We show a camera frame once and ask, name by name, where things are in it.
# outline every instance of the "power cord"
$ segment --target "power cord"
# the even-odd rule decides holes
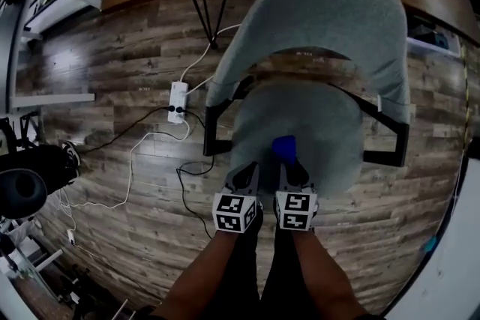
[[[183,185],[183,181],[182,181],[182,172],[183,173],[186,173],[187,175],[192,175],[192,176],[200,176],[200,175],[205,175],[207,173],[209,173],[212,169],[213,169],[213,166],[215,164],[215,156],[212,156],[211,157],[211,165],[210,165],[210,168],[208,168],[206,171],[204,172],[198,172],[198,173],[195,173],[195,172],[189,172],[189,171],[185,171],[183,169],[184,166],[187,166],[189,164],[193,164],[193,163],[198,163],[198,162],[188,162],[188,163],[185,163],[185,164],[182,164],[180,166],[180,168],[177,168],[177,175],[179,176],[178,177],[178,181],[180,181],[180,185],[181,185],[181,200],[183,201],[183,205],[185,206],[185,209],[190,212],[191,214],[195,215],[196,217],[198,217],[200,220],[202,220],[202,223],[203,223],[203,228],[205,229],[205,233],[207,234],[207,236],[212,239],[210,233],[209,233],[209,230],[207,229],[207,224],[205,222],[205,220],[203,219],[203,217],[201,217],[197,212],[195,211],[192,211],[188,206],[187,206],[187,202],[185,201],[185,186]]]
[[[117,139],[119,139],[121,136],[123,136],[126,132],[128,132],[131,128],[133,128],[136,124],[140,123],[141,121],[145,120],[147,117],[149,117],[152,113],[160,110],[160,109],[166,109],[166,110],[169,110],[171,111],[173,107],[159,107],[159,108],[156,108],[156,109],[153,109],[152,111],[150,111],[149,113],[147,113],[145,116],[143,116],[142,118],[138,119],[137,121],[135,121],[134,123],[132,123],[128,128],[126,128],[125,130],[123,130],[119,135],[117,135],[115,138],[113,138],[112,140],[110,140],[109,142],[105,143],[105,144],[102,144],[100,145],[99,147],[96,147],[96,148],[93,148],[91,150],[88,150],[86,152],[83,152],[84,154],[87,154],[89,152],[93,152],[93,151],[96,151],[96,150],[99,150],[101,148],[104,148],[104,147],[107,147],[108,145],[112,144],[114,141],[116,141]],[[205,124],[203,123],[201,117],[199,117],[195,112],[192,112],[192,111],[188,111],[186,109],[181,109],[180,108],[180,111],[177,111],[177,112],[184,112],[186,114],[190,114],[190,115],[193,115],[198,121],[199,123],[202,125],[202,127],[205,129]],[[104,208],[107,208],[107,209],[115,209],[117,207],[119,207],[120,205],[123,205],[125,203],[127,203],[128,201],[128,197],[130,195],[130,190],[131,190],[131,185],[132,185],[132,176],[133,176],[133,170],[132,170],[132,161],[131,161],[131,155],[132,155],[132,152],[134,151],[134,149],[136,147],[138,147],[142,142],[143,140],[145,140],[149,135],[153,135],[153,134],[162,134],[162,135],[167,135],[167,136],[170,136],[172,138],[174,138],[175,140],[177,140],[178,142],[183,142],[184,140],[186,140],[186,138],[189,137],[190,135],[190,132],[191,132],[191,128],[190,128],[190,125],[187,123],[186,120],[183,120],[183,122],[187,125],[187,133],[185,134],[185,136],[182,138],[182,139],[179,139],[177,137],[175,137],[174,135],[170,134],[170,133],[166,133],[166,132],[150,132],[150,133],[147,133],[146,135],[144,135],[144,137],[134,146],[132,147],[132,149],[130,150],[130,153],[129,153],[129,177],[128,177],[128,189],[127,189],[127,195],[124,199],[123,202],[120,202],[118,203],[117,205],[114,205],[112,207],[108,207],[107,205],[105,204],[102,204],[102,203],[93,203],[93,202],[86,202],[86,203],[82,203],[82,204],[75,204],[75,205],[72,205],[70,204],[70,202],[68,201],[68,196],[65,192],[65,190],[63,190],[62,188],[62,191],[60,192],[59,196],[58,197],[58,208],[57,210],[61,210],[62,212],[64,212],[67,216],[69,216],[72,220],[73,220],[73,228],[71,229],[72,231],[75,231],[77,229],[77,224],[75,222],[75,219],[72,215],[72,211],[71,211],[71,208],[74,207],[85,207],[86,205],[97,205],[97,206],[101,206],[101,207],[104,207]],[[196,217],[198,217],[200,220],[202,220],[202,223],[203,223],[203,226],[205,228],[205,233],[208,235],[209,238],[212,238],[211,235],[209,234],[209,231],[207,229],[207,226],[206,226],[206,222],[205,220],[195,211],[192,211],[188,205],[187,205],[187,202],[185,200],[185,186],[183,184],[183,180],[182,180],[182,172],[183,173],[186,173],[188,175],[192,175],[192,176],[200,176],[200,175],[205,175],[206,173],[210,172],[212,169],[213,169],[213,166],[215,164],[215,157],[212,157],[211,159],[211,165],[210,167],[204,171],[204,172],[199,172],[199,173],[195,173],[195,172],[189,172],[189,171],[186,171],[184,170],[183,168],[189,164],[193,164],[193,163],[200,163],[200,162],[186,162],[184,164],[182,164],[179,168],[176,169],[176,172],[177,172],[177,176],[178,176],[178,181],[180,181],[180,185],[181,185],[181,200],[183,201],[183,205],[185,206],[185,209],[187,211],[189,211],[190,213],[192,213],[193,215],[195,215]],[[63,203],[62,201],[62,192],[64,193],[64,196],[65,196],[65,199],[66,199],[66,203]]]
[[[235,25],[231,25],[230,27],[223,28],[217,33],[217,36],[219,34],[225,32],[225,31],[228,31],[229,29],[238,28],[238,27],[240,27],[240,25],[235,24]],[[207,54],[208,50],[210,49],[210,46],[211,46],[211,44],[208,43],[208,46],[205,49],[205,52],[202,54],[202,56],[200,56],[194,63],[190,64],[187,68],[185,68],[185,70],[183,71],[183,74],[180,76],[180,82],[183,82],[183,78],[185,77],[185,74],[188,72],[188,70],[190,70],[194,65],[197,65],[198,63],[200,63],[203,60],[203,58],[205,58],[205,55]],[[202,85],[207,83],[212,78],[213,78],[213,76],[210,76],[208,79],[205,79],[199,85],[197,85],[196,87],[192,88],[189,92],[187,92],[187,95],[191,94],[193,91],[196,91],[198,88],[200,88]]]
[[[79,154],[89,154],[90,152],[93,152],[93,151],[98,151],[99,149],[102,149],[102,148],[105,148],[107,147],[108,145],[112,144],[114,141],[120,139],[123,135],[125,135],[129,130],[131,130],[133,127],[135,127],[138,123],[140,123],[141,121],[144,121],[145,119],[147,119],[147,117],[149,117],[152,113],[156,112],[156,111],[160,111],[161,109],[165,109],[166,111],[169,111],[170,108],[168,106],[162,106],[162,107],[158,107],[158,108],[155,108],[153,109],[152,111],[150,111],[149,113],[147,113],[145,116],[143,116],[142,118],[138,119],[137,121],[135,121],[134,123],[132,123],[130,126],[128,126],[128,128],[125,128],[122,132],[120,132],[117,136],[115,136],[112,140],[110,140],[109,142],[105,143],[105,144],[102,144],[98,147],[95,147],[95,148],[92,148],[92,149],[89,149],[87,151],[82,151],[80,152],[79,151]],[[174,139],[176,139],[174,137],[174,135],[171,135],[170,133],[167,133],[167,132],[164,132],[163,134],[167,135],[167,136],[170,136]]]

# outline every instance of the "wooden floor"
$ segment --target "wooden floor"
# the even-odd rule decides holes
[[[208,0],[211,13],[221,0]],[[222,27],[241,22],[253,0],[229,0]],[[186,76],[190,86],[213,74],[231,41],[232,31],[219,37],[220,49],[210,51]],[[42,108],[45,139],[69,139],[82,150],[109,141],[130,123],[158,106],[166,106],[170,84],[206,47],[206,38],[191,0],[153,1],[107,16],[94,14],[59,26],[35,47],[28,69],[18,76],[21,92],[95,92],[97,101]],[[468,51],[470,106],[478,120],[479,57]],[[276,76],[333,82],[366,95],[365,82],[348,61],[320,57],[317,52],[275,54],[252,72],[258,82]],[[464,69],[460,61],[409,54],[412,125],[406,166],[398,169],[365,163],[358,183],[336,199],[322,199],[316,233],[345,269],[359,300],[379,313],[399,292],[435,233],[455,183],[465,122]],[[206,90],[193,93],[188,108],[203,113]],[[229,109],[220,134],[231,134],[235,108]],[[192,135],[182,143],[157,135],[133,155],[133,184],[127,204],[115,210],[74,208],[76,241],[68,246],[73,223],[56,210],[49,197],[40,220],[51,247],[64,247],[64,263],[77,263],[132,307],[156,304],[208,243],[202,223],[185,210],[176,168],[202,161],[203,129],[195,119]],[[367,148],[391,148],[392,135],[365,120]],[[71,203],[114,205],[125,198],[128,152],[143,134],[160,130],[179,137],[184,126],[167,122],[156,112],[111,146],[83,157],[82,176],[65,191]],[[213,170],[184,176],[186,200],[208,220],[221,186],[228,155],[217,157]],[[275,218],[265,214],[257,248],[259,288],[272,262]]]

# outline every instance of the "power strip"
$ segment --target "power strip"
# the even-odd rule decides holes
[[[70,243],[72,245],[75,245],[75,235],[74,235],[73,229],[68,229],[67,234],[68,234],[68,240],[70,241]]]
[[[178,113],[177,108],[181,108],[181,111],[187,107],[187,92],[188,84],[183,82],[173,82],[172,89],[170,90],[170,106],[175,107],[175,111],[168,112],[168,121],[170,123],[181,124],[185,119],[185,113]]]

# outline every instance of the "black and white marker cube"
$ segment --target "black and white marker cube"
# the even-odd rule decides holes
[[[218,231],[245,232],[257,215],[256,206],[256,196],[216,193],[213,200],[215,228]]]
[[[280,228],[308,231],[318,209],[317,194],[305,188],[301,192],[277,191],[275,196]]]

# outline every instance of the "leg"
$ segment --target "leg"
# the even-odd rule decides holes
[[[248,230],[238,237],[214,299],[202,319],[255,319],[260,298],[257,289],[258,231],[263,212],[258,214]]]
[[[275,251],[261,300],[263,317],[270,319],[320,318],[302,276],[292,232],[275,232]]]

